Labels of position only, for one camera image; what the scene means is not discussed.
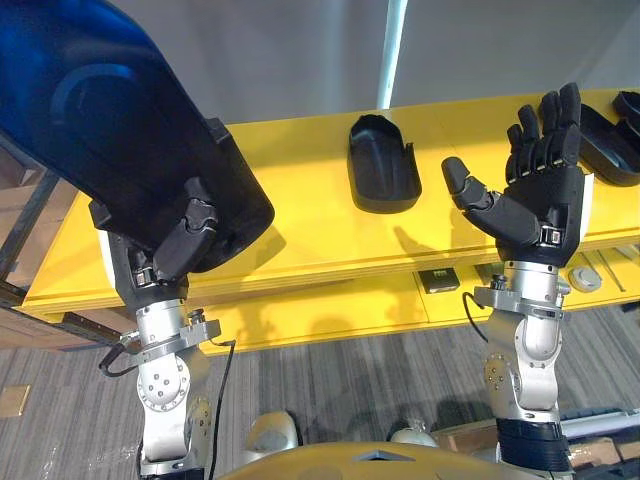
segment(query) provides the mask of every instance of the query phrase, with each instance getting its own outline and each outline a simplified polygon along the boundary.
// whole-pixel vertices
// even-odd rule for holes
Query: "robot forearm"
[[[503,461],[567,472],[554,371],[567,292],[558,289],[557,276],[553,266],[507,262],[505,276],[494,279],[491,288],[476,288],[474,298],[494,308],[484,374]]]

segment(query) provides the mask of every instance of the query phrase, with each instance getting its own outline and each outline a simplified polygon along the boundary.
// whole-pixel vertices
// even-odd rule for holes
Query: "white pole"
[[[378,110],[386,110],[391,105],[391,94],[393,93],[393,82],[396,78],[396,67],[398,66],[407,2],[408,0],[389,0],[387,6],[387,26],[384,32],[382,67],[380,69],[376,105]]]

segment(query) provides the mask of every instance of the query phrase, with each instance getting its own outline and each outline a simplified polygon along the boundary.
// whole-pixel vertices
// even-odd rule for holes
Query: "gray carpet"
[[[640,407],[637,310],[574,314],[563,332],[562,409]],[[305,443],[382,440],[407,417],[434,428],[490,417],[484,351],[473,330],[461,327],[239,354],[225,394],[216,473],[238,465],[251,422],[272,410],[290,411]],[[134,478],[143,426],[135,374],[102,377],[96,365],[104,352],[0,351],[0,386],[33,386],[24,416],[0,419],[0,478]],[[224,362],[212,362],[214,396]]]

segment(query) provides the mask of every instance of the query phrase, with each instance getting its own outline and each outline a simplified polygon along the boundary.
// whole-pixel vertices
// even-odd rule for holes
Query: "small electronic device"
[[[460,280],[453,268],[423,270],[418,274],[427,293],[451,292],[460,286]]]

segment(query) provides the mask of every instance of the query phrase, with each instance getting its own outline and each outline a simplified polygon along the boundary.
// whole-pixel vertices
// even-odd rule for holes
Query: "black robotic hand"
[[[538,120],[531,105],[518,111],[522,127],[507,130],[511,155],[507,188],[487,191],[457,157],[442,162],[449,193],[464,216],[496,239],[503,261],[562,267],[580,243],[584,174],[580,150],[580,92],[575,83],[542,98]]]

